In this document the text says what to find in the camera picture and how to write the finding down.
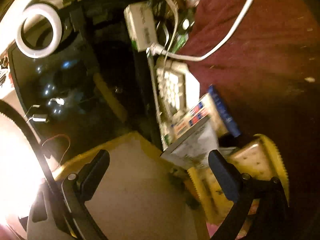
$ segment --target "white ring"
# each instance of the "white ring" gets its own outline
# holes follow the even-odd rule
[[[40,14],[48,19],[52,26],[53,30],[53,37],[52,41],[49,44],[48,47],[44,49],[39,49],[39,50],[34,50],[29,48],[22,40],[21,37],[21,29],[22,25],[25,22],[25,20],[28,17],[33,17],[34,15]],[[57,12],[49,5],[43,4],[43,3],[37,3],[34,5],[31,5],[27,9],[24,10],[22,13],[20,20],[19,20],[19,26],[17,28],[17,33],[16,33],[16,44],[18,48],[21,50],[21,52],[31,58],[42,58],[42,57],[47,57],[51,53],[53,53],[56,48],[58,47],[60,40],[62,36],[62,25],[61,21],[59,18],[59,15]]]

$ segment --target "red fabric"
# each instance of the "red fabric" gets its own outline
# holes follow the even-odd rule
[[[201,0],[180,54],[201,56],[229,31],[246,0]],[[302,0],[254,0],[240,26],[202,62],[186,62],[214,84],[248,142],[256,133],[278,146],[290,179],[296,224],[319,205],[320,27]],[[305,78],[313,77],[315,82]]]

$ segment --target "white spot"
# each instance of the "white spot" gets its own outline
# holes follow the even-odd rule
[[[188,19],[185,19],[185,20],[183,21],[183,23],[182,23],[182,28],[183,28],[184,30],[186,30],[186,29],[189,28],[189,26],[190,26],[189,20],[188,20]]]
[[[316,81],[316,79],[313,78],[313,77],[307,77],[307,78],[305,78],[304,80],[307,81],[307,82],[309,82],[309,83],[313,83],[313,82]]]

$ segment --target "white cable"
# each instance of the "white cable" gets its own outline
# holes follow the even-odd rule
[[[158,54],[158,55],[166,55],[171,58],[175,59],[180,59],[180,60],[188,60],[188,61],[201,61],[204,60],[205,58],[209,57],[211,54],[216,52],[223,44],[227,42],[227,40],[233,35],[235,30],[238,28],[239,24],[241,23],[242,19],[244,18],[245,14],[247,13],[250,5],[252,4],[253,0],[246,0],[242,10],[240,11],[237,19],[235,20],[233,26],[231,27],[230,31],[228,34],[223,38],[222,41],[218,43],[217,46],[215,46],[212,50],[210,50],[208,53],[201,57],[194,57],[194,56],[186,56],[186,55],[177,55],[174,53],[170,53],[164,49],[163,46],[160,44],[153,44],[150,49],[153,54]]]
[[[178,23],[179,23],[179,15],[178,15],[178,9],[177,9],[175,3],[172,0],[165,0],[165,1],[170,6],[170,8],[171,8],[171,10],[173,12],[173,16],[174,16],[174,29],[173,29],[172,38],[171,38],[171,41],[170,41],[169,47],[168,47],[168,51],[170,51],[170,48],[171,48],[171,46],[173,44],[174,38],[175,38],[176,33],[177,33]],[[164,57],[164,65],[165,65],[165,62],[167,60],[167,56],[169,55],[169,53],[168,52],[162,53],[162,55],[165,55],[165,57]]]
[[[33,17],[37,14],[40,14],[48,19],[48,21],[52,26],[53,37],[49,46],[47,46],[44,49],[34,50],[29,48],[23,42],[22,36],[21,36],[21,29],[22,29],[23,23],[28,17]],[[47,4],[37,3],[34,5],[31,5],[30,7],[28,7],[23,11],[20,19],[18,19],[18,27],[17,27],[16,38],[15,38],[16,44],[18,48],[21,50],[21,52],[28,57],[31,57],[31,58],[47,57],[48,55],[50,55],[56,50],[56,48],[60,43],[61,36],[62,36],[62,25],[61,25],[59,15],[51,6]]]

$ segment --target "beige surface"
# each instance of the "beige surface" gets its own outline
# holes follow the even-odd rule
[[[183,193],[134,138],[110,151],[110,166],[86,206],[109,239],[197,239]]]

